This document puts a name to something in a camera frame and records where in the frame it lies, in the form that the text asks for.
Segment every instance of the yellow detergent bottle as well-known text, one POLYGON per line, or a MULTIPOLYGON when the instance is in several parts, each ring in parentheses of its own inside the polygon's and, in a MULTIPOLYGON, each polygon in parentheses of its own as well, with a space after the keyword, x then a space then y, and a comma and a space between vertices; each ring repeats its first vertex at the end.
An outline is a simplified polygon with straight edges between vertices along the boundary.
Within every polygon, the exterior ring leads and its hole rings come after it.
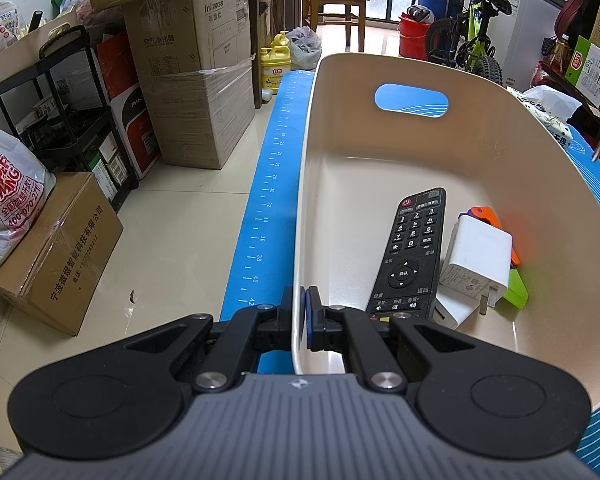
POLYGON ((277 94, 282 76, 291 71, 289 47, 278 45, 272 48, 261 48, 260 64, 262 65, 262 87, 277 94))
POLYGON ((280 34, 276 34, 271 42, 271 47, 275 46, 289 46, 289 38, 286 36, 288 30, 282 30, 280 34))

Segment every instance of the gray ribbed plate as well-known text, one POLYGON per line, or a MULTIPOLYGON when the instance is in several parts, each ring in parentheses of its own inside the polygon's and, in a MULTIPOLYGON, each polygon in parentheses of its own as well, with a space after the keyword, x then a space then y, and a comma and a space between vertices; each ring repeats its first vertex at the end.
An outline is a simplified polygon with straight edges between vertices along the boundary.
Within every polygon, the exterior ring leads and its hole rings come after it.
POLYGON ((351 374, 247 375, 196 399, 158 442, 113 460, 28 455, 5 480, 570 480, 598 478, 570 453, 498 462, 431 434, 404 399, 371 393, 351 374))

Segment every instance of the tile floor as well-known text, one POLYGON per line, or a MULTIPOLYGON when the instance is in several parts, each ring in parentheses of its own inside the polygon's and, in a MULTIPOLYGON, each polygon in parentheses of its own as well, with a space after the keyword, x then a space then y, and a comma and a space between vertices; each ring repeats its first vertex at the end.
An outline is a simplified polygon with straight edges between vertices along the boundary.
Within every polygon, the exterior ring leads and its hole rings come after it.
MULTIPOLYGON (((344 51, 344 27, 323 26, 318 34, 323 54, 344 51)), ((355 27, 351 43, 356 51, 355 27)), ((365 51, 397 56, 398 32, 367 27, 365 51)), ((29 372, 185 316, 201 304, 219 317, 272 106, 256 111, 222 171, 178 168, 159 160, 131 192, 119 213, 124 232, 77 337, 15 308, 7 310, 0 326, 0 446, 19 449, 6 405, 13 385, 29 372), (131 291, 135 304, 129 301, 131 291)))

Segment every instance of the wooden chair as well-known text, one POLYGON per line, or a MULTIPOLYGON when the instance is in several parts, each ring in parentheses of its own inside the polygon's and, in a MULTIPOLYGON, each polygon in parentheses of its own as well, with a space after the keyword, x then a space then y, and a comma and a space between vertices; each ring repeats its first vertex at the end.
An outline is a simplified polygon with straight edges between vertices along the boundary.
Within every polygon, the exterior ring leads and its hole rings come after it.
POLYGON ((365 51, 365 16, 366 3, 369 0, 302 0, 302 23, 306 23, 315 32, 318 25, 344 25, 346 45, 351 45, 351 25, 358 26, 358 51, 365 51), (344 14, 318 12, 323 5, 344 5, 344 14), (358 7, 358 15, 351 12, 351 7, 358 7), (344 20, 325 20, 325 18, 344 18, 344 20))

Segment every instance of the blue ruler mat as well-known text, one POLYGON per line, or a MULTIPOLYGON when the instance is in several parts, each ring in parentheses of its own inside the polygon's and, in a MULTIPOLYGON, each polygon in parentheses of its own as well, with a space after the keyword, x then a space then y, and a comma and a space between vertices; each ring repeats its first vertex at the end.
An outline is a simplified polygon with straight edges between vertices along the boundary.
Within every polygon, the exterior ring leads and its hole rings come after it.
MULTIPOLYGON (((293 285, 300 159, 313 81, 305 71, 282 78, 242 218, 222 321, 245 306, 280 304, 285 286, 293 285)), ((264 354, 258 371, 293 373, 291 354, 264 354)))

